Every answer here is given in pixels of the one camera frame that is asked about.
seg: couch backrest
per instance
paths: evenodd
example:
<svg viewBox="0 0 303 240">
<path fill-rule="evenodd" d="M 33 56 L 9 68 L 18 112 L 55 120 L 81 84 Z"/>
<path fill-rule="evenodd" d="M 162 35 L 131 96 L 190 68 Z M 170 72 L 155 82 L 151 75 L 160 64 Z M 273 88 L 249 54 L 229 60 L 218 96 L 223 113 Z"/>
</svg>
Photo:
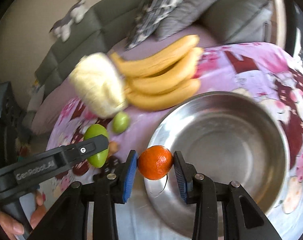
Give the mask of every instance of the couch backrest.
<svg viewBox="0 0 303 240">
<path fill-rule="evenodd" d="M 45 85 L 45 97 L 68 77 L 83 56 L 107 53 L 125 38 L 141 1 L 102 0 L 80 23 L 72 25 L 66 42 L 57 39 L 35 72 L 40 84 Z"/>
</svg>

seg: gray and white toy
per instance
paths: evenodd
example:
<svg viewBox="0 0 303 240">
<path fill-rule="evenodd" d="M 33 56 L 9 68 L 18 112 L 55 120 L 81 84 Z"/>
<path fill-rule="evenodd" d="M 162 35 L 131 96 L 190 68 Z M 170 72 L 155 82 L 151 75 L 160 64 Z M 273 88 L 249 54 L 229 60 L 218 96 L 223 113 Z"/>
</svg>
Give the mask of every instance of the gray and white toy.
<svg viewBox="0 0 303 240">
<path fill-rule="evenodd" d="M 78 0 L 78 2 L 69 9 L 64 18 L 54 23 L 49 32 L 53 32 L 57 38 L 60 37 L 61 40 L 65 42 L 70 36 L 71 25 L 74 22 L 79 23 L 88 11 L 84 4 L 85 0 Z"/>
</svg>

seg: metal bowl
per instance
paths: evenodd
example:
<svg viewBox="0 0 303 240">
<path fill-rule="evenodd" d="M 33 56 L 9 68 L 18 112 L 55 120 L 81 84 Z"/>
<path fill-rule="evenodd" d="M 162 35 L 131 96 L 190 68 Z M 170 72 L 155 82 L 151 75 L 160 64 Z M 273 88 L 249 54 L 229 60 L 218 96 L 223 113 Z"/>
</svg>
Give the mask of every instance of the metal bowl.
<svg viewBox="0 0 303 240">
<path fill-rule="evenodd" d="M 181 150 L 187 163 L 213 181 L 239 181 L 266 215 L 289 170 L 288 143 L 278 121 L 250 98 L 229 92 L 197 95 L 178 105 L 155 130 L 148 147 L 153 145 Z M 160 217 L 191 237 L 195 205 L 180 198 L 173 169 L 168 181 L 145 179 L 145 187 Z M 218 214 L 223 236 L 221 203 Z"/>
</svg>

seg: small orange fruit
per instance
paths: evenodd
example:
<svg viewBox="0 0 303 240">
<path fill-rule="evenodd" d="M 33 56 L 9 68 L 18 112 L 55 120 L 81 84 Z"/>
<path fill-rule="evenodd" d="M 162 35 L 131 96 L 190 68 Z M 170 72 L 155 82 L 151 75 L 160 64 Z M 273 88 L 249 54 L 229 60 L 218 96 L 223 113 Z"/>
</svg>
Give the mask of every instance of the small orange fruit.
<svg viewBox="0 0 303 240">
<path fill-rule="evenodd" d="M 146 149 L 138 158 L 137 166 L 140 173 L 147 179 L 163 178 L 173 166 L 173 155 L 161 145 Z"/>
</svg>

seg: gray pillow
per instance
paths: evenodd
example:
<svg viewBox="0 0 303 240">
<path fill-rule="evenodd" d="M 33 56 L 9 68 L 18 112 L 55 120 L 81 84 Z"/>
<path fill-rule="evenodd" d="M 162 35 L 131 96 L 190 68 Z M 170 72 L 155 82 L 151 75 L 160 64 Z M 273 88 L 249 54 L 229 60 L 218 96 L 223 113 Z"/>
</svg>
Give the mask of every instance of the gray pillow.
<svg viewBox="0 0 303 240">
<path fill-rule="evenodd" d="M 163 19 L 155 31 L 161 41 L 191 25 L 217 0 L 184 0 Z"/>
<path fill-rule="evenodd" d="M 181 2 L 182 0 L 143 0 L 135 18 L 135 27 L 129 33 L 126 49 L 132 49 L 144 41 Z"/>
<path fill-rule="evenodd" d="M 273 12 L 269 0 L 218 0 L 200 18 L 202 24 L 223 44 L 254 40 Z"/>
</svg>

